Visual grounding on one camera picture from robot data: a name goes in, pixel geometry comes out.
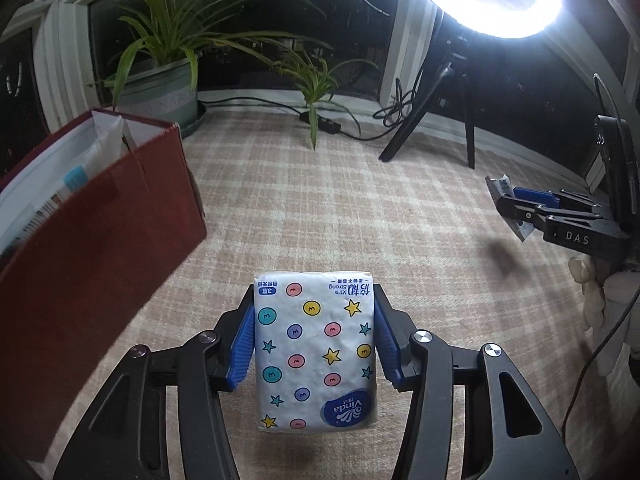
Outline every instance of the yellow star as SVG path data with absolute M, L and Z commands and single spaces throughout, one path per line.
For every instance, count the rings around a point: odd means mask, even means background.
M 268 430 L 271 426 L 274 426 L 274 427 L 276 427 L 276 428 L 278 427 L 278 425 L 276 424 L 276 418 L 275 418 L 275 417 L 273 417 L 273 418 L 269 418 L 269 415 L 265 415 L 265 416 L 264 416 L 264 419 L 263 419 L 263 420 L 261 420 L 261 422 L 262 422 L 262 423 L 267 427 L 267 430 Z
M 360 307 L 360 302 L 353 303 L 353 301 L 349 300 L 349 304 L 344 309 L 348 311 L 349 317 L 353 317 L 353 314 L 355 314 L 356 312 L 359 312 L 362 314 L 362 311 L 360 310 L 359 307 Z
M 322 357 L 324 357 L 329 363 L 329 365 L 331 365 L 334 363 L 334 361 L 342 361 L 342 359 L 338 357 L 339 353 L 340 353 L 339 350 L 331 350 L 331 347 L 329 346 L 327 353 Z

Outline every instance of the yellow circle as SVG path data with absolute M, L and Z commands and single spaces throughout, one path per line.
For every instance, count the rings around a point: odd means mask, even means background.
M 367 358 L 371 355 L 371 347 L 369 345 L 360 345 L 356 350 L 358 357 Z
M 309 314 L 310 316 L 317 316 L 320 314 L 320 303 L 317 301 L 307 301 L 303 306 L 302 310 L 305 311 L 305 314 Z

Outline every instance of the potted plant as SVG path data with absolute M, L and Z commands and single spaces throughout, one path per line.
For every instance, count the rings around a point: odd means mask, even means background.
M 135 39 L 121 54 L 115 76 L 108 82 L 113 107 L 177 122 L 184 129 L 196 121 L 198 113 L 198 56 L 203 50 L 227 46 L 271 66 L 271 60 L 247 43 L 300 36 L 273 30 L 233 34 L 214 30 L 249 1 L 143 0 L 146 13 L 122 6 L 127 15 L 119 19 L 132 27 Z M 310 1 L 301 1 L 322 12 Z M 148 59 L 133 65 L 139 52 Z
M 315 59 L 311 59 L 305 50 L 299 53 L 277 40 L 266 41 L 276 43 L 284 50 L 282 60 L 275 62 L 273 66 L 274 69 L 281 74 L 291 76 L 296 86 L 302 92 L 306 107 L 309 110 L 310 138 L 313 149 L 316 148 L 316 142 L 318 140 L 318 109 L 322 109 L 318 107 L 319 104 L 329 105 L 348 113 L 358 126 L 358 132 L 360 131 L 360 123 L 349 109 L 340 103 L 332 101 L 335 91 L 338 89 L 338 86 L 340 86 L 334 73 L 340 67 L 356 62 L 367 63 L 379 70 L 375 63 L 368 59 L 348 59 L 329 69 L 326 61 L 322 57 L 318 56 Z

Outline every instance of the purple circle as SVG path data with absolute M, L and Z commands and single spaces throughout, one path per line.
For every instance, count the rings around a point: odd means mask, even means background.
M 287 335 L 291 339 L 298 339 L 302 335 L 302 327 L 298 324 L 291 325 L 287 328 Z
M 296 397 L 296 400 L 299 400 L 300 402 L 305 402 L 310 395 L 311 392 L 309 391 L 309 388 L 298 388 L 293 394 L 293 396 Z

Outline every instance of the light stand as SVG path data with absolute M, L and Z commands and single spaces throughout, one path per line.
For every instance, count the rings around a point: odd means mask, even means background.
M 416 91 L 411 111 L 402 122 L 392 139 L 378 157 L 382 162 L 389 162 L 412 131 L 420 123 L 431 105 L 436 90 L 449 77 L 458 80 L 458 88 L 465 114 L 466 160 L 471 169 L 476 166 L 476 145 L 474 131 L 474 100 L 472 85 L 469 81 L 469 40 L 461 31 L 453 40 L 447 41 L 447 51 L 433 78 L 422 77 Z

